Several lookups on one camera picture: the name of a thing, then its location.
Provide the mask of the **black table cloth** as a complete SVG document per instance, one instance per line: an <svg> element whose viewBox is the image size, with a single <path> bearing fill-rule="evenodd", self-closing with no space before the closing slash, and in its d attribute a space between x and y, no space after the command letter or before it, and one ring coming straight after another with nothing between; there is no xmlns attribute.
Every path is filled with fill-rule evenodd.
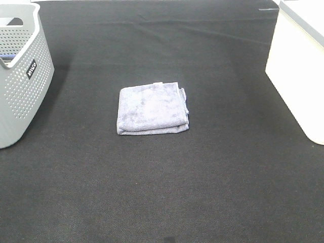
<svg viewBox="0 0 324 243"><path fill-rule="evenodd" d="M323 242L323 147L265 74L273 1L53 1L55 72L1 150L1 242ZM178 82L189 130L119 136L124 87Z"/></svg>

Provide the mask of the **blue towel in basket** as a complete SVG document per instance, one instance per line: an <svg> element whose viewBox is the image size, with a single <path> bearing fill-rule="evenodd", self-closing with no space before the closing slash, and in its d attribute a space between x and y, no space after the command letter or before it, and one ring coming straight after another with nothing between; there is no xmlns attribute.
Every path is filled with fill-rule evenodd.
<svg viewBox="0 0 324 243"><path fill-rule="evenodd" d="M0 54L0 58L5 62L11 62L16 57L15 54Z"/></svg>

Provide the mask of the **lavender towel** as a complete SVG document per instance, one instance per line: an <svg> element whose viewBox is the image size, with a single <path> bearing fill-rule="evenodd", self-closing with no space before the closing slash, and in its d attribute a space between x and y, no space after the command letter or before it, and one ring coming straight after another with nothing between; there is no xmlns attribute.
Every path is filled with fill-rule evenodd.
<svg viewBox="0 0 324 243"><path fill-rule="evenodd" d="M119 135L176 134L189 129L184 88L174 83L127 87L119 93Z"/></svg>

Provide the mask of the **white storage box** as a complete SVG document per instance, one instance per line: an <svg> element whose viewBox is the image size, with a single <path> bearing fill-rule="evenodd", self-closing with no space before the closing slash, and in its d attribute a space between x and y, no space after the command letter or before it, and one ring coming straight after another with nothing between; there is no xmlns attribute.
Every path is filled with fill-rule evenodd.
<svg viewBox="0 0 324 243"><path fill-rule="evenodd" d="M323 1L281 1L265 72L306 137L323 144Z"/></svg>

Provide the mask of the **grey perforated laundry basket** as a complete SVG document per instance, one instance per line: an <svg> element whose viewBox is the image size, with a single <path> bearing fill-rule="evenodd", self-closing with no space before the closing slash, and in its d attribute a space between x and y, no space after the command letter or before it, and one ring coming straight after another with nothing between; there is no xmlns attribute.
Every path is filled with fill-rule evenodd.
<svg viewBox="0 0 324 243"><path fill-rule="evenodd" d="M1 148L16 143L37 113L51 83L54 65L36 3L1 2L2 18L21 25L1 26Z"/></svg>

